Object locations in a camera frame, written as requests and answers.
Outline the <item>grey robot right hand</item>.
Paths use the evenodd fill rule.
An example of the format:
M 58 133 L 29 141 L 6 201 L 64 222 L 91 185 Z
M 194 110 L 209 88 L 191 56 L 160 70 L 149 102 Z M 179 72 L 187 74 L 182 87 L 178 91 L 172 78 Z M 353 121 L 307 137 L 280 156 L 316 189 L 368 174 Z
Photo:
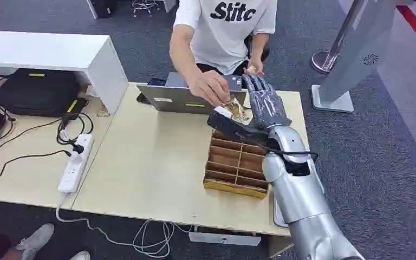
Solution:
M 207 124 L 227 137 L 266 143 L 275 126 L 290 126 L 284 104 L 272 85 L 256 74 L 242 75 L 242 84 L 248 89 L 252 120 L 249 124 L 235 122 L 219 112 L 212 112 Z

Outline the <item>person's left hand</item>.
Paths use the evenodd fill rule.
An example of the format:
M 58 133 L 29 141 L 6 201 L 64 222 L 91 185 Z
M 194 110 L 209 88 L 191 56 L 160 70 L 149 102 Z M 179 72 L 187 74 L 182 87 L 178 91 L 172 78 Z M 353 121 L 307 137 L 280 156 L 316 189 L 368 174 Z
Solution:
M 263 62 L 260 57 L 251 57 L 248 61 L 247 67 L 244 69 L 246 74 L 255 74 L 260 77 L 264 76 Z

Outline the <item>person's right hand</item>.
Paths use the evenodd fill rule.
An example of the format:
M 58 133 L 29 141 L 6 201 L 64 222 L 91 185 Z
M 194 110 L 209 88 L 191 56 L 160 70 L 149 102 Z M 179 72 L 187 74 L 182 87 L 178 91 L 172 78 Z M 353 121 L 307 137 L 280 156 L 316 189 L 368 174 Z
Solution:
M 216 71 L 199 72 L 186 79 L 190 92 L 217 107 L 230 102 L 228 83 Z

